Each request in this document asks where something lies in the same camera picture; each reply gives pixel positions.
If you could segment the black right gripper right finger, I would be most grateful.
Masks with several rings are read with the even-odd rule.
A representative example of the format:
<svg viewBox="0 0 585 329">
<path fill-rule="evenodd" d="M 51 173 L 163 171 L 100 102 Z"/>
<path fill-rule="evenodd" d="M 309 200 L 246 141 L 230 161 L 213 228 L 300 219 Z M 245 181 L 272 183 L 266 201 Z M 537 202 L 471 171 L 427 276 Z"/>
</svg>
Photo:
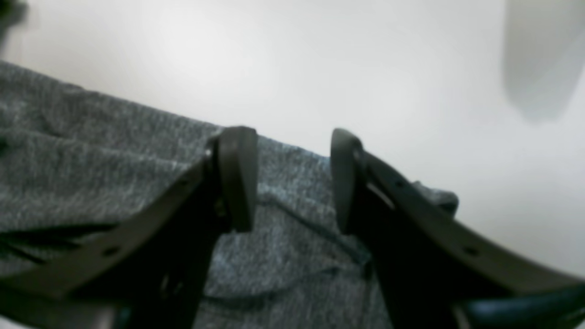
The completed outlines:
<svg viewBox="0 0 585 329">
<path fill-rule="evenodd" d="M 575 329 L 584 280 L 490 242 L 430 203 L 401 173 L 332 132 L 339 229 L 368 249 L 395 329 Z"/>
</svg>

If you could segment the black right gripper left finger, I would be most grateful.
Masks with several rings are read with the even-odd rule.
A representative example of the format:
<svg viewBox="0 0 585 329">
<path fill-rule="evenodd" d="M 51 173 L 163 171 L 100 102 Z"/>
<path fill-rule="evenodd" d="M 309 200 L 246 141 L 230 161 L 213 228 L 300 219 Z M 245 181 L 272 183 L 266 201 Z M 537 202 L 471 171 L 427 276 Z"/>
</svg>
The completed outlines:
<svg viewBox="0 0 585 329">
<path fill-rule="evenodd" d="M 1 316 L 37 329 L 190 329 L 213 250 L 253 227 L 258 135 L 228 127 L 147 207 L 66 256 L 1 281 Z"/>
</svg>

